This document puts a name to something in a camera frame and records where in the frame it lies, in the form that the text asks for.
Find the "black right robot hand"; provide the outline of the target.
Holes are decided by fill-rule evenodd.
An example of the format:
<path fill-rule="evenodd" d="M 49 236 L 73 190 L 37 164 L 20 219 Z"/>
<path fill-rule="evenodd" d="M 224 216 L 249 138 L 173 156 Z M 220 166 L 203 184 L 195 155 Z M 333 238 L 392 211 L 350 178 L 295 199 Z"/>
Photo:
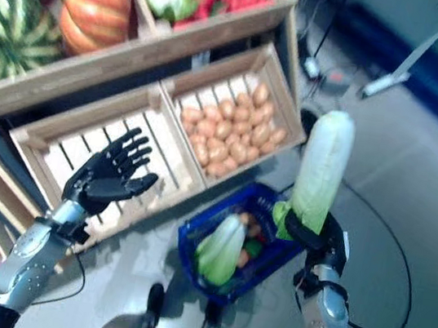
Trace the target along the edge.
<path fill-rule="evenodd" d="M 348 260 L 349 250 L 345 233 L 331 213 L 325 217 L 323 227 L 318 234 L 302 224 L 293 211 L 286 213 L 284 222 L 285 230 L 305 250 L 325 251 L 337 255 L 344 262 Z"/>

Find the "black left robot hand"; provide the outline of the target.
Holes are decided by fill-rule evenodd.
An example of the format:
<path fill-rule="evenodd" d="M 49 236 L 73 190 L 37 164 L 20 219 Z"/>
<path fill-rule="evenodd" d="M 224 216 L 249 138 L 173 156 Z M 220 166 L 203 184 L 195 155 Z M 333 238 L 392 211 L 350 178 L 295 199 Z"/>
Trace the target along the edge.
<path fill-rule="evenodd" d="M 138 197 L 157 181 L 155 173 L 136 177 L 136 171 L 149 164 L 152 148 L 137 127 L 94 153 L 69 180 L 61 199 L 79 204 L 90 216 L 103 212 L 112 202 Z"/>

